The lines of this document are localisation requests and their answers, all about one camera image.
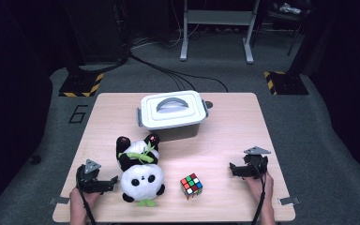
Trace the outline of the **person's right hand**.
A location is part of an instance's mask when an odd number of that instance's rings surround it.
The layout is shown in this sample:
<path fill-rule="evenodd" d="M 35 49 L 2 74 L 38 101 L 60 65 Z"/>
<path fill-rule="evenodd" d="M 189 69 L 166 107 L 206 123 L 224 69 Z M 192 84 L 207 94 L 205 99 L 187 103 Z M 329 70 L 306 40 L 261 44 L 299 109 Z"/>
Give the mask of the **person's right hand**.
<path fill-rule="evenodd" d="M 261 195 L 264 192 L 264 204 L 268 204 L 269 206 L 272 205 L 272 198 L 273 198 L 273 186 L 274 186 L 274 179 L 272 176 L 267 172 L 262 176 L 262 180 L 264 182 L 264 185 L 262 182 L 258 179 L 254 179 L 251 177 L 244 177 L 244 180 L 246 181 L 250 193 L 253 196 L 253 199 L 259 203 L 261 199 Z"/>

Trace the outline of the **person's left hand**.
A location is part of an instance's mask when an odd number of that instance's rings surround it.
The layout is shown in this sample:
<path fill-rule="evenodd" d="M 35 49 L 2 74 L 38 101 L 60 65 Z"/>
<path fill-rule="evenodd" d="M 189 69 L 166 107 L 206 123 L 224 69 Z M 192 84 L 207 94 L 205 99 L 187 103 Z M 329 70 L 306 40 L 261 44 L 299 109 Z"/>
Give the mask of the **person's left hand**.
<path fill-rule="evenodd" d="M 87 202 L 88 205 L 93 208 L 98 201 L 99 193 L 81 193 L 76 187 L 69 193 L 71 208 L 84 208 L 83 202 Z"/>

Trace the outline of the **black yellow striped stand base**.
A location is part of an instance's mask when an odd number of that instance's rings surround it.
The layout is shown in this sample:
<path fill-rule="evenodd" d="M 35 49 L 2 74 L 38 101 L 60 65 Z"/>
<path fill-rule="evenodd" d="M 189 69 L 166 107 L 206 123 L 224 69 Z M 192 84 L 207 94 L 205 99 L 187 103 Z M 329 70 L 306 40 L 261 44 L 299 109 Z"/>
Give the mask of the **black yellow striped stand base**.
<path fill-rule="evenodd" d="M 308 90 L 299 76 L 293 77 L 283 71 L 263 73 L 272 95 L 307 95 Z"/>
<path fill-rule="evenodd" d="M 86 74 L 80 82 L 67 77 L 59 89 L 59 96 L 68 98 L 92 97 L 97 92 L 103 77 L 103 73 Z"/>

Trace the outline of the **white metal frame stand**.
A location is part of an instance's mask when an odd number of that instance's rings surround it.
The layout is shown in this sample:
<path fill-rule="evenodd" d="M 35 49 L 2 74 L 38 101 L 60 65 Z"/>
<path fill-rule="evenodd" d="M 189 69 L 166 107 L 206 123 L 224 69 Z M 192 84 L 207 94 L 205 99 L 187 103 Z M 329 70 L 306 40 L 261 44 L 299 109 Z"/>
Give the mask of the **white metal frame stand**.
<path fill-rule="evenodd" d="M 188 26 L 190 24 L 243 25 L 247 27 L 247 35 L 242 39 L 245 57 L 248 64 L 254 63 L 250 40 L 261 0 L 253 0 L 250 11 L 189 9 L 188 0 L 184 0 L 183 9 L 183 42 L 180 60 L 188 59 Z"/>

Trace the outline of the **white lid with grey handle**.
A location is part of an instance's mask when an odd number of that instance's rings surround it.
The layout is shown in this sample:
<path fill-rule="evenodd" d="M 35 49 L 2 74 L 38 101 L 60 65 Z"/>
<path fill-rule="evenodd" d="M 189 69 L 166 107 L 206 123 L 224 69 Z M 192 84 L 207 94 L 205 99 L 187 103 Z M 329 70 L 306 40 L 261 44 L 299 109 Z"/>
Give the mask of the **white lid with grey handle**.
<path fill-rule="evenodd" d="M 138 125 L 148 130 L 199 125 L 209 114 L 196 91 L 177 91 L 144 97 L 137 109 Z"/>

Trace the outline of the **brown transparent storage box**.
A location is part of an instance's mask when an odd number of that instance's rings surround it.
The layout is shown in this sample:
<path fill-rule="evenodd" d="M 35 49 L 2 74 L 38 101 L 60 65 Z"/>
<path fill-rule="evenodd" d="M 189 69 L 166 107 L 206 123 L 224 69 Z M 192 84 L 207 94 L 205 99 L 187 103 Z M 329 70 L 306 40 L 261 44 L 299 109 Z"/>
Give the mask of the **brown transparent storage box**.
<path fill-rule="evenodd" d="M 186 139 L 186 138 L 191 138 L 191 137 L 197 136 L 201 123 L 199 125 L 176 127 L 176 128 L 166 128 L 166 129 L 160 129 L 160 130 L 148 130 L 145 127 L 140 127 L 139 125 L 138 126 L 140 128 L 147 130 L 149 133 L 157 134 L 163 142 L 168 142 L 168 141 L 181 140 L 181 139 Z"/>

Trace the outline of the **panda plush toy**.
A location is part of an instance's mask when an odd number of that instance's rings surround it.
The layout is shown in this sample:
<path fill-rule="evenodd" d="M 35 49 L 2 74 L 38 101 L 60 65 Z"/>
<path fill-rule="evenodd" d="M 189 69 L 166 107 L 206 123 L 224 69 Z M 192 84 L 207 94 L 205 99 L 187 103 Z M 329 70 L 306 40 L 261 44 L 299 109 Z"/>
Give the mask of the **panda plush toy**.
<path fill-rule="evenodd" d="M 164 173 L 158 166 L 159 143 L 157 134 L 149 134 L 136 142 L 124 136 L 116 140 L 116 159 L 123 172 L 120 184 L 125 202 L 154 207 L 154 199 L 164 193 Z"/>

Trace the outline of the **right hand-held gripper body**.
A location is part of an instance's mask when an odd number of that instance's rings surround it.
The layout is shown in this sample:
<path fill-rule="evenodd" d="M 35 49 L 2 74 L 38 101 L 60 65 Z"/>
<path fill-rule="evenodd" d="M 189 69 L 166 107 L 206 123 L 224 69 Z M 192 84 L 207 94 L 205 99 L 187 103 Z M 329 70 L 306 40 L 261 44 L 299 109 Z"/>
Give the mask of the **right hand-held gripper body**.
<path fill-rule="evenodd" d="M 247 167 L 245 177 L 259 179 L 267 172 L 268 157 L 270 151 L 259 146 L 251 147 L 244 151 L 244 162 Z"/>

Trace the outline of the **colourful puzzle cube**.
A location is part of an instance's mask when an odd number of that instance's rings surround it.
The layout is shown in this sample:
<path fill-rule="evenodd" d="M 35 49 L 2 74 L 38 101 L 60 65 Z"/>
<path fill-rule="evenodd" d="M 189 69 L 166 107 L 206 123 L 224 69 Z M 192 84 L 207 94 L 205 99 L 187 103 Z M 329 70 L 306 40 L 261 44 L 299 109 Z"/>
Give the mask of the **colourful puzzle cube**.
<path fill-rule="evenodd" d="M 183 177 L 180 180 L 180 187 L 187 200 L 203 193 L 203 184 L 195 173 Z"/>

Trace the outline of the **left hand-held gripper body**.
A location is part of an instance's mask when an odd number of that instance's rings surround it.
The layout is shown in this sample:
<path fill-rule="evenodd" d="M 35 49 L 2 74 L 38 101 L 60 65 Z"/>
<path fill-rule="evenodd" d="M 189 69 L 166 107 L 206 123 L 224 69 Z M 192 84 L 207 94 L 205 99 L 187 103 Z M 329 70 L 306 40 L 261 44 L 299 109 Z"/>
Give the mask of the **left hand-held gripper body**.
<path fill-rule="evenodd" d="M 76 172 L 76 185 L 86 193 L 102 192 L 101 183 L 97 180 L 100 164 L 87 159 Z"/>

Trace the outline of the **grey metal table bracket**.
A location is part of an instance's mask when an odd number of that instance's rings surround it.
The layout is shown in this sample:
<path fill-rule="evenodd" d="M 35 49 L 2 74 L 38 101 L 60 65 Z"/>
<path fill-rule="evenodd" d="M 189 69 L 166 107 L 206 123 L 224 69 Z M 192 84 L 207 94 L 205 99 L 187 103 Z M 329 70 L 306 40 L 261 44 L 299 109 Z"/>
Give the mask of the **grey metal table bracket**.
<path fill-rule="evenodd" d="M 57 204 L 68 204 L 69 203 L 69 197 L 56 197 L 56 198 L 50 198 L 49 204 L 51 205 L 57 205 Z"/>
<path fill-rule="evenodd" d="M 279 198 L 278 203 L 281 205 L 295 205 L 299 204 L 301 201 L 298 197 L 287 197 L 287 198 Z"/>

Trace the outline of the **dark chair with cloth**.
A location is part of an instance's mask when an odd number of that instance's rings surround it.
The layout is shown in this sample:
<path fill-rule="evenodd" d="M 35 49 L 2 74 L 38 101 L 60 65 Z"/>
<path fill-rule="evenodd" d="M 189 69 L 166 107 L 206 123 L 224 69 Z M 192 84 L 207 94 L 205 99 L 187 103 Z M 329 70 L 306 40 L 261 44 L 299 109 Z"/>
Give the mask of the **dark chair with cloth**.
<path fill-rule="evenodd" d="M 265 16 L 281 25 L 287 24 L 293 30 L 290 55 L 304 20 L 314 10 L 311 0 L 267 0 Z"/>

